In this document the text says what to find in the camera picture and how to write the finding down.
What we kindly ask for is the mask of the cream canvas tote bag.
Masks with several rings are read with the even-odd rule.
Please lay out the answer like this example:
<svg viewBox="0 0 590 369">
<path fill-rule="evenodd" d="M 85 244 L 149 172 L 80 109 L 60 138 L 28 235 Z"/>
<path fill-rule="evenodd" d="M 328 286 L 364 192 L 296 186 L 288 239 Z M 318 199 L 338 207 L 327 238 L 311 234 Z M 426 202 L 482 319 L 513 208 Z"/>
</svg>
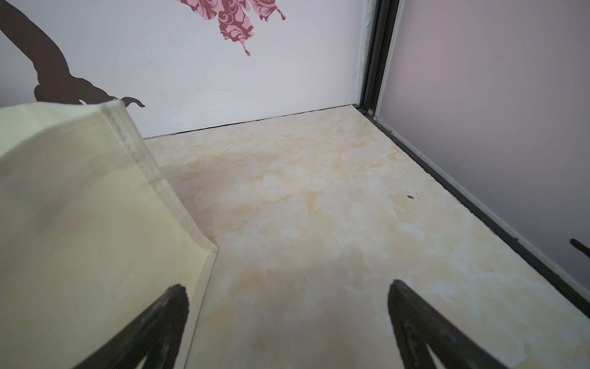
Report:
<svg viewBox="0 0 590 369">
<path fill-rule="evenodd" d="M 217 246 L 119 101 L 1 110 L 1 366 L 75 368 L 175 284 L 187 365 Z"/>
</svg>

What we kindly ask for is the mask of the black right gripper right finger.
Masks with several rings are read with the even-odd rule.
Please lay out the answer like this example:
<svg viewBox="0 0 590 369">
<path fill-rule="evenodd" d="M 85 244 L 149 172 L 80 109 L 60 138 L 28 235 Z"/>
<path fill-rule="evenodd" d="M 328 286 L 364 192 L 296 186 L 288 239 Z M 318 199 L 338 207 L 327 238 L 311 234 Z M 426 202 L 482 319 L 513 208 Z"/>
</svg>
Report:
<svg viewBox="0 0 590 369">
<path fill-rule="evenodd" d="M 387 308 L 405 368 L 504 368 L 401 280 L 390 286 Z"/>
</svg>

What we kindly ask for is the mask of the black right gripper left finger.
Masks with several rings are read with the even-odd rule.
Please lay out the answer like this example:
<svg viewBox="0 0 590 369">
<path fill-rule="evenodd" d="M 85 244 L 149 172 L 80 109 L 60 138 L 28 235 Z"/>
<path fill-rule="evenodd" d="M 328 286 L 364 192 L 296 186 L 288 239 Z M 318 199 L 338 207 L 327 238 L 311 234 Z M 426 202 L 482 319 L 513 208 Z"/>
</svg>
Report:
<svg viewBox="0 0 590 369">
<path fill-rule="evenodd" d="M 173 368 L 189 312 L 186 288 L 169 287 L 77 368 Z"/>
</svg>

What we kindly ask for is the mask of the black corner frame post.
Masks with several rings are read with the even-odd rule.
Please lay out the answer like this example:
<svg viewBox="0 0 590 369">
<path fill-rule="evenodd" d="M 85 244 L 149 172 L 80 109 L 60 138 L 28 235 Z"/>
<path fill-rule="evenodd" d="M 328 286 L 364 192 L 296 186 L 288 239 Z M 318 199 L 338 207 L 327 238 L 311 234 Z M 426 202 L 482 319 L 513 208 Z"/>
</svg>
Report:
<svg viewBox="0 0 590 369">
<path fill-rule="evenodd" d="M 358 109 L 373 117 L 387 66 L 400 0 L 379 0 L 371 26 L 370 42 Z"/>
</svg>

